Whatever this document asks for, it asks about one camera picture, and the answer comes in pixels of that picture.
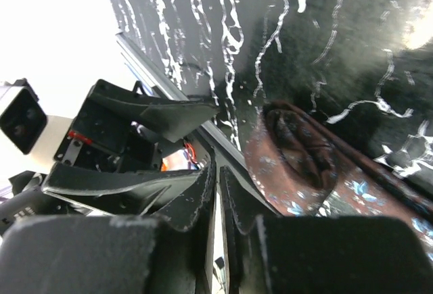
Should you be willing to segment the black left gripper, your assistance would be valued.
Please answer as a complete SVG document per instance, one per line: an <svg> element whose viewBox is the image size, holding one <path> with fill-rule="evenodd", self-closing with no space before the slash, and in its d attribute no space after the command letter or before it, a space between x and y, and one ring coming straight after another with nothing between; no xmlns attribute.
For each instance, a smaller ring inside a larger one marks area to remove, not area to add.
<svg viewBox="0 0 433 294"><path fill-rule="evenodd" d="M53 166L42 191L109 216L154 212L192 186L200 172L159 172L161 151L131 121L178 141L216 112L208 101L140 95L99 79L53 155L61 164Z"/></svg>

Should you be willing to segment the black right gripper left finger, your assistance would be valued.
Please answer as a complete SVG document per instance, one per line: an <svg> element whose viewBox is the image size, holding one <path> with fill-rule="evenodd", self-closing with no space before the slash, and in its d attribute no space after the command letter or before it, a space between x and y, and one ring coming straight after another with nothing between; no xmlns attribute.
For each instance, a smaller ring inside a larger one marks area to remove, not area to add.
<svg viewBox="0 0 433 294"><path fill-rule="evenodd" d="M214 162L149 216L36 216L1 244L2 293L209 293Z"/></svg>

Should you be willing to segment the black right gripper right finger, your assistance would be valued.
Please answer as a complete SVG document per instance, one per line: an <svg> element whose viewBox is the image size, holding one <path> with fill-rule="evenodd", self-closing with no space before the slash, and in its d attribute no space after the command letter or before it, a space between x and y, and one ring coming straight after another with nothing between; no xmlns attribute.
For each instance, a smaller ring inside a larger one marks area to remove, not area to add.
<svg viewBox="0 0 433 294"><path fill-rule="evenodd" d="M282 217L220 170L229 293L431 293L415 233L386 217Z"/></svg>

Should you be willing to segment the brown tie with blue flowers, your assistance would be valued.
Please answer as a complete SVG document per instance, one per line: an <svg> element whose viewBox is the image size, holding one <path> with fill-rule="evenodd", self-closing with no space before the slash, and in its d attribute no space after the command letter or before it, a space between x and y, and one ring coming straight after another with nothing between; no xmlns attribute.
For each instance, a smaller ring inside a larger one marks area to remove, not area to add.
<svg viewBox="0 0 433 294"><path fill-rule="evenodd" d="M300 108L265 104L244 157L256 188L280 214L398 218L432 255L432 200Z"/></svg>

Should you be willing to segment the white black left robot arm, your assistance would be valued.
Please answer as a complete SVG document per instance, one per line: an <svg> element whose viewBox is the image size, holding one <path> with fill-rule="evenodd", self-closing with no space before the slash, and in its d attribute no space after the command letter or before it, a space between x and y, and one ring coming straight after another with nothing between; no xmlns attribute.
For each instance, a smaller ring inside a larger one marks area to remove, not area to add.
<svg viewBox="0 0 433 294"><path fill-rule="evenodd" d="M204 100L148 95L105 80L73 119L48 116L27 80L1 86L1 161L24 170L9 178L1 230L33 215L144 216L198 177L190 134L216 112Z"/></svg>

